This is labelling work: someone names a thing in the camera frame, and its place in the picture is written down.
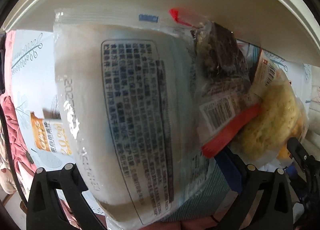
white barcode label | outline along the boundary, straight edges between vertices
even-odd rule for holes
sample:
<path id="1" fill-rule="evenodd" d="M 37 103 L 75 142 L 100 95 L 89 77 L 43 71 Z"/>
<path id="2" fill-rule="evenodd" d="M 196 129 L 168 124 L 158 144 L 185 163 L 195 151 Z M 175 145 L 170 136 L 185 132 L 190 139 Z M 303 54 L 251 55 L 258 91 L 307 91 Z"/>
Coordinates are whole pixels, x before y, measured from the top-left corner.
<path id="1" fill-rule="evenodd" d="M 268 69 L 268 76 L 265 85 L 268 86 L 274 79 L 276 75 L 276 69 L 274 66 L 270 65 Z"/>
<path id="2" fill-rule="evenodd" d="M 200 111 L 211 135 L 217 133 L 236 115 L 230 96 L 205 103 L 200 106 Z"/>
<path id="3" fill-rule="evenodd" d="M 276 75 L 276 70 L 277 68 L 275 64 L 264 55 L 264 52 L 262 52 L 254 75 L 252 87 L 250 89 L 251 92 L 262 97 L 267 86 L 273 81 Z"/>

silver screw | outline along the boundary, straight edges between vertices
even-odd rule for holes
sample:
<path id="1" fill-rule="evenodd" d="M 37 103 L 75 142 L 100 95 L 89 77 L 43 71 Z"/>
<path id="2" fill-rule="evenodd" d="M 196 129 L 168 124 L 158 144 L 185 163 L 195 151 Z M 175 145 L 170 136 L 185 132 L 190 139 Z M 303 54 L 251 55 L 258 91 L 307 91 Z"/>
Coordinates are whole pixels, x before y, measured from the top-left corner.
<path id="1" fill-rule="evenodd" d="M 73 164 L 72 164 L 72 163 L 67 163 L 67 164 L 64 166 L 64 168 L 65 168 L 66 170 L 71 170 L 71 169 L 73 168 Z"/>
<path id="2" fill-rule="evenodd" d="M 284 171 L 283 171 L 283 169 L 281 169 L 281 168 L 278 168 L 278 169 L 277 169 L 277 172 L 278 172 L 280 175 L 284 174 Z"/>
<path id="3" fill-rule="evenodd" d="M 250 171 L 252 171 L 252 172 L 254 172 L 254 171 L 256 170 L 255 166 L 252 165 L 252 164 L 248 164 L 248 165 L 247 165 L 247 168 L 248 168 L 248 170 L 250 170 Z"/>
<path id="4" fill-rule="evenodd" d="M 36 173 L 37 173 L 37 174 L 40 174 L 41 172 L 43 172 L 43 168 L 42 168 L 42 167 L 40 167 L 40 168 L 38 168 L 38 169 L 36 170 Z"/>

blue printed mark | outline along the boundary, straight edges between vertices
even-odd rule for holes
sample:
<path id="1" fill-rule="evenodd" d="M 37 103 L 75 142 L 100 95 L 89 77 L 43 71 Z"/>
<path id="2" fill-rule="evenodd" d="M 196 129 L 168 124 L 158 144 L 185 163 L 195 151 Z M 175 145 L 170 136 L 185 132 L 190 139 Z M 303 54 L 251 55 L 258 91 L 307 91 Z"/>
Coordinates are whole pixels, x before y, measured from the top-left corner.
<path id="1" fill-rule="evenodd" d="M 158 16 L 152 16 L 152 15 L 144 15 L 144 14 L 139 15 L 139 21 L 158 23 L 158 18 L 159 18 Z"/>

barcode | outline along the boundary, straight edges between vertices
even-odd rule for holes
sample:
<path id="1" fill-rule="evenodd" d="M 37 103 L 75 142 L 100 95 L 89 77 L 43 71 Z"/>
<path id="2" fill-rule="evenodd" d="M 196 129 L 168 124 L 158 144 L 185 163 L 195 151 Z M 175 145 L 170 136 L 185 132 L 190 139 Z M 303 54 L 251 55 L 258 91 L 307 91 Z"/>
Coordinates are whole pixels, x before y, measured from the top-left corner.
<path id="1" fill-rule="evenodd" d="M 272 65 L 270 65 L 268 69 L 268 77 L 265 83 L 266 86 L 268 86 L 273 81 L 275 74 L 276 74 L 276 69 Z"/>
<path id="2" fill-rule="evenodd" d="M 228 119 L 233 117 L 230 103 L 227 98 L 223 98 L 217 103 L 208 105 L 204 112 L 208 116 L 210 125 L 214 130 L 219 129 Z"/>

white food package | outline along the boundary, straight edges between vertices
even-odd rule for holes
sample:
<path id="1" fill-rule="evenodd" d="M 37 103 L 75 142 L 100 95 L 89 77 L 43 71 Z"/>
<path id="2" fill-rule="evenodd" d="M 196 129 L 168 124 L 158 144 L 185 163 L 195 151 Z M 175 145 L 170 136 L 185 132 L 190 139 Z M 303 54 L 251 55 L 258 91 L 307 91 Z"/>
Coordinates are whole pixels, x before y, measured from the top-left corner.
<path id="1" fill-rule="evenodd" d="M 61 119 L 108 227 L 135 230 L 172 214 L 200 189 L 209 165 L 199 155 L 187 44 L 93 23 L 54 32 Z"/>

